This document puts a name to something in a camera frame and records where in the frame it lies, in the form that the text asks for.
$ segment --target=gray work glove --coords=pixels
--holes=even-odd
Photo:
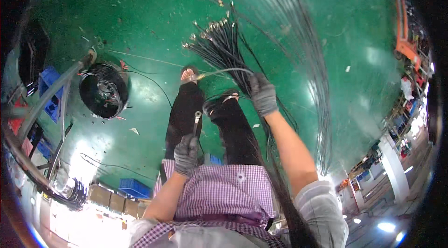
[[[181,142],[174,148],[174,171],[190,178],[198,159],[198,138],[193,133],[182,137]]]
[[[250,88],[255,110],[260,116],[265,117],[278,111],[276,89],[263,73],[256,72],[250,77]]]

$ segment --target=checkered apron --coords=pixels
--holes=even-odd
[[[164,159],[167,178],[174,171],[174,160]],[[154,187],[154,196],[162,188],[160,175]],[[203,221],[208,214],[257,215],[259,226],[227,221]],[[149,244],[176,226],[225,227],[240,234],[253,235],[270,247],[283,247],[279,236],[265,229],[267,220],[274,217],[271,184],[266,170],[254,165],[200,166],[184,186],[177,204],[175,220],[187,222],[158,223],[135,244],[136,248]]]

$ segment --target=orange machine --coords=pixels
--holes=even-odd
[[[418,73],[422,60],[417,53],[417,44],[409,42],[408,39],[408,15],[406,13],[405,0],[396,0],[397,10],[397,35],[395,50],[405,55],[415,67]]]

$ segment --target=wire coil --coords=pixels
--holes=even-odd
[[[128,101],[127,73],[119,72],[117,67],[108,62],[95,64],[82,74],[79,85],[84,104],[104,119],[118,116]]]

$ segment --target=debris on floor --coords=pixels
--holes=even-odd
[[[133,132],[135,132],[135,133],[137,133],[138,135],[140,135],[140,133],[138,133],[137,128],[130,128],[129,130],[130,130],[130,131],[133,131]]]

